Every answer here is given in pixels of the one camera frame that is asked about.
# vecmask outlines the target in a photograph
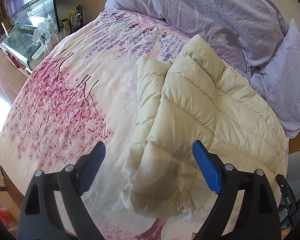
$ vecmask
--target lavender pillowcase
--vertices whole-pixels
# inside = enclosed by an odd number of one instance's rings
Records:
[[[300,131],[300,33],[293,19],[277,53],[266,66],[254,69],[250,85],[294,138]]]

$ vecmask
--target wooden floor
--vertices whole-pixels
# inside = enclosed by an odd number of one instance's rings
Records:
[[[3,51],[0,51],[0,98],[11,106],[26,80],[27,76],[5,57]],[[0,184],[3,184],[1,172]],[[8,192],[0,192],[0,208],[7,208],[13,218],[18,221],[20,208]]]

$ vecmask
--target pillow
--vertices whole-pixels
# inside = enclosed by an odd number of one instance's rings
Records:
[[[164,19],[189,36],[199,34],[245,78],[282,43],[287,24],[271,0],[108,0],[123,9]]]
[[[281,47],[265,67],[254,69],[250,84],[294,138],[300,131],[300,33],[293,19]]]

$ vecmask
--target plastic bag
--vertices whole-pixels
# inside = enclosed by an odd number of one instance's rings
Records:
[[[47,18],[38,25],[38,30],[40,31],[40,35],[48,39],[51,31],[58,31],[56,16],[52,13],[48,13]]]

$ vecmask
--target tree trunk print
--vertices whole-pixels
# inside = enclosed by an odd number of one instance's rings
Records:
[[[138,240],[161,240],[161,231],[168,218],[158,218],[153,225],[144,233],[137,235]]]

